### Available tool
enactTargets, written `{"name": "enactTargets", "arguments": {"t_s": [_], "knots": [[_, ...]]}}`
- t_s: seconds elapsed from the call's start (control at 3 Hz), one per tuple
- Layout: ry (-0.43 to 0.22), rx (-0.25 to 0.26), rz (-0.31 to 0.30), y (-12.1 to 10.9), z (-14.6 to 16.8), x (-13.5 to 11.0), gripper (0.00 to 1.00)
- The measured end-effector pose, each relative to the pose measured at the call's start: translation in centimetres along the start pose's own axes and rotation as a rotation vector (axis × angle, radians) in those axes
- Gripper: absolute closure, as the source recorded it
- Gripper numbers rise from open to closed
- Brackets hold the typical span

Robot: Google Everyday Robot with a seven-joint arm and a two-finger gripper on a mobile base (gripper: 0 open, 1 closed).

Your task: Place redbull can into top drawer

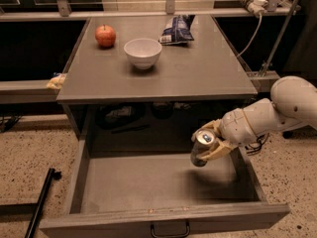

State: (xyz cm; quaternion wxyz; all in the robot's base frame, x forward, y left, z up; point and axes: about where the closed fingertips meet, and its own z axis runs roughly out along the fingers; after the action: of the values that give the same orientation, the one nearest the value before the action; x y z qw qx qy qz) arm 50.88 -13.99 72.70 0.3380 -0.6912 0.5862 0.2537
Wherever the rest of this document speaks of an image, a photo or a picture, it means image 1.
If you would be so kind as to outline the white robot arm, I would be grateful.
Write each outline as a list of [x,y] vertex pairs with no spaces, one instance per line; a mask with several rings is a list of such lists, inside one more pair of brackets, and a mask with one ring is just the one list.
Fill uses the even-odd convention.
[[317,129],[317,88],[301,77],[286,76],[273,84],[270,99],[229,111],[195,131],[191,137],[191,162],[203,167],[269,132],[304,126]]

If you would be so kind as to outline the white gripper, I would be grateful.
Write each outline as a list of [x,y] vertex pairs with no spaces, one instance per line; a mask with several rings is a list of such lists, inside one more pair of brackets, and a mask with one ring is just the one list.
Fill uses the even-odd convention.
[[202,144],[203,151],[197,155],[197,159],[203,162],[222,158],[238,146],[249,145],[257,139],[245,112],[240,108],[227,112],[221,120],[212,120],[198,128],[192,133],[192,142],[202,130],[211,131],[215,138],[211,143]]

